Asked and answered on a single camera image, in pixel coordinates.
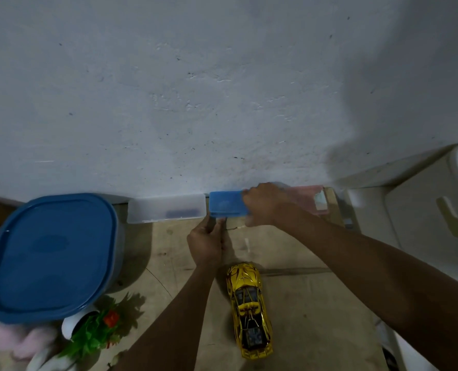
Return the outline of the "artificial plant in white pot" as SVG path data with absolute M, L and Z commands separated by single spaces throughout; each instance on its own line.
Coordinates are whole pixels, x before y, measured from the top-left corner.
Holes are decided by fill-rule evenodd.
M 58 357 L 79 361 L 120 343 L 121 321 L 122 317 L 115 299 L 111 299 L 101 309 L 92 304 L 65 318 L 61 325 L 61 333 L 66 344 Z

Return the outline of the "person's right forearm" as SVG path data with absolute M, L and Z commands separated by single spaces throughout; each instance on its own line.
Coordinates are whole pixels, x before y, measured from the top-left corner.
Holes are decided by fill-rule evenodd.
M 458 281 L 376 239 L 300 208 L 272 223 L 303 243 L 439 371 L 458 371 Z

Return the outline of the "person's right hand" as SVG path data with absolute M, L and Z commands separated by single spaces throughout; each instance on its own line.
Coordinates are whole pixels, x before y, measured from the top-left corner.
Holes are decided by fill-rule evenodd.
M 260 225 L 274 225 L 281 207 L 293 204 L 284 189 L 275 183 L 264 182 L 251 188 L 257 188 L 256 209 Z

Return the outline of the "white plastic stool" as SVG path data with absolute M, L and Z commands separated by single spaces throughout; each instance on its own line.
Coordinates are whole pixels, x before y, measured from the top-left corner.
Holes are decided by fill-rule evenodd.
M 458 281 L 458 146 L 395 188 L 344 192 L 362 234 Z

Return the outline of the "clear frosted plastic box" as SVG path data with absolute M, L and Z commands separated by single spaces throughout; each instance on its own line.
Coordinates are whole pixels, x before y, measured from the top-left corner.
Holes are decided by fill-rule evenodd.
M 206 196 L 203 193 L 149 197 L 128 202 L 127 223 L 143 224 L 204 218 L 206 215 Z

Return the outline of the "person's left hand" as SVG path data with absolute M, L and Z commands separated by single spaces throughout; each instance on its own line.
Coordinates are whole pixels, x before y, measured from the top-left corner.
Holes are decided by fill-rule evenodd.
M 218 268 L 221 265 L 224 250 L 223 234 L 221 239 L 202 236 L 198 234 L 198 224 L 190 231 L 187 243 L 196 267 Z

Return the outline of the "pink plush toy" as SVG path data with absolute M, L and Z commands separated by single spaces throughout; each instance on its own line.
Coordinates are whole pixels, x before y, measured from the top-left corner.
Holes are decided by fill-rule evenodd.
M 50 324 L 25 325 L 0 322 L 0 351 L 8 351 L 18 360 L 33 358 L 50 348 L 59 331 Z

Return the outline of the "gold toy car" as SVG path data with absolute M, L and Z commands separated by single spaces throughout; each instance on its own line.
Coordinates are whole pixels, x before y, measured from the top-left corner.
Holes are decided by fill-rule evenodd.
M 273 353 L 273 333 L 256 266 L 240 263 L 226 274 L 234 337 L 243 358 L 258 360 Z

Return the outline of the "large container with blue lid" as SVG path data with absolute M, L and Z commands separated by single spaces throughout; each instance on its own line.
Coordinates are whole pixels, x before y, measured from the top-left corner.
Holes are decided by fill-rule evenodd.
M 117 280 L 124 225 L 91 193 L 40 197 L 0 228 L 0 322 L 37 324 L 70 317 Z

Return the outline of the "blue plastic box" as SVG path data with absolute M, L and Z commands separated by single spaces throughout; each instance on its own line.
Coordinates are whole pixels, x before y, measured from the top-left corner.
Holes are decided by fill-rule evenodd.
M 242 191 L 213 191 L 209 193 L 209 212 L 214 218 L 235 218 L 249 215 Z

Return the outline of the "person's left forearm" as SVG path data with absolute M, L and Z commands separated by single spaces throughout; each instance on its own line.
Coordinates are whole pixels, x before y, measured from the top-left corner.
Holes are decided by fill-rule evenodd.
M 214 262 L 197 265 L 181 291 L 126 351 L 114 371 L 194 371 L 217 269 Z

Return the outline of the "pink plastic box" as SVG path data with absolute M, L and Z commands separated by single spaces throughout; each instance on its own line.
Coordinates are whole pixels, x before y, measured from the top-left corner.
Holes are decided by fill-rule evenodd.
M 284 191 L 293 203 L 313 215 L 329 213 L 325 190 L 321 185 L 286 187 Z

